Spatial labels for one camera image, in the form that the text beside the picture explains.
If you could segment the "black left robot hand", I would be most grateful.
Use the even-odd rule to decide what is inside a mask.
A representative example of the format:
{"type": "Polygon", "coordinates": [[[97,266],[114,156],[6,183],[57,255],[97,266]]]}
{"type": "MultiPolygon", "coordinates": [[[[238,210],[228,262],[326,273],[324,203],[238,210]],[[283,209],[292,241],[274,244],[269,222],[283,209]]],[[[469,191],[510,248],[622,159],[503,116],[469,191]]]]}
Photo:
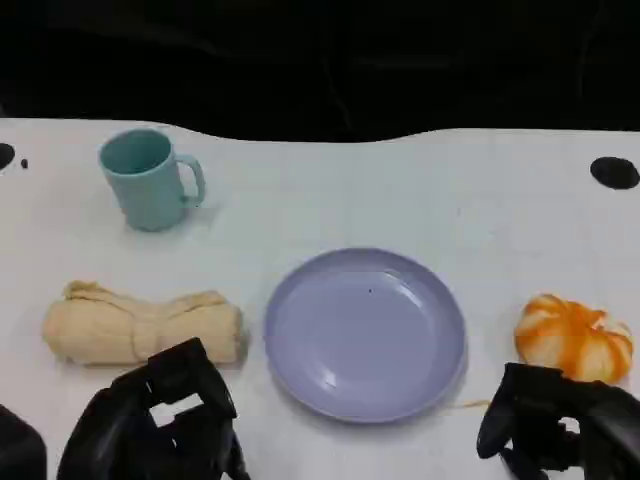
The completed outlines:
{"type": "Polygon", "coordinates": [[[246,479],[237,417],[202,342],[189,339],[99,390],[65,446],[60,479],[246,479]]]}

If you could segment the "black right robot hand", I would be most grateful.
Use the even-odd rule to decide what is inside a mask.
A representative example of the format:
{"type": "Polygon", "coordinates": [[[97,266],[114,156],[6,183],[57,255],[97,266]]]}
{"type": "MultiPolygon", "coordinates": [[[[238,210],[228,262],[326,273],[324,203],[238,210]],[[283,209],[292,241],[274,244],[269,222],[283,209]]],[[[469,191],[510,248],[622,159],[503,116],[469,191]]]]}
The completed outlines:
{"type": "Polygon", "coordinates": [[[639,477],[639,400],[559,369],[507,363],[481,422],[476,451],[495,455],[516,479],[571,467],[586,479],[639,477]]]}

